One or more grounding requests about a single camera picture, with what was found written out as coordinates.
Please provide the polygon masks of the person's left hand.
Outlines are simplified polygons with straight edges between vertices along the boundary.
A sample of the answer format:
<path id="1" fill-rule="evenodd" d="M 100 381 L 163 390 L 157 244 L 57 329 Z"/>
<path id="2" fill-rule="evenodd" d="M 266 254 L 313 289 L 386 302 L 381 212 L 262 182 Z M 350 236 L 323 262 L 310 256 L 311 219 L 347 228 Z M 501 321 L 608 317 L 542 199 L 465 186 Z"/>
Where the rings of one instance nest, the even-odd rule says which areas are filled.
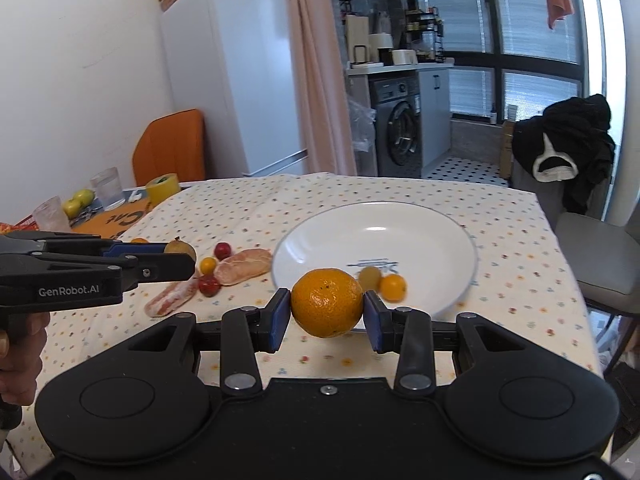
<path id="1" fill-rule="evenodd" d="M 49 313 L 34 313 L 26 318 L 26 336 L 12 342 L 1 332 L 0 389 L 2 400 L 27 406 L 35 400 L 37 377 L 42 370 L 40 354 L 47 342 Z"/>

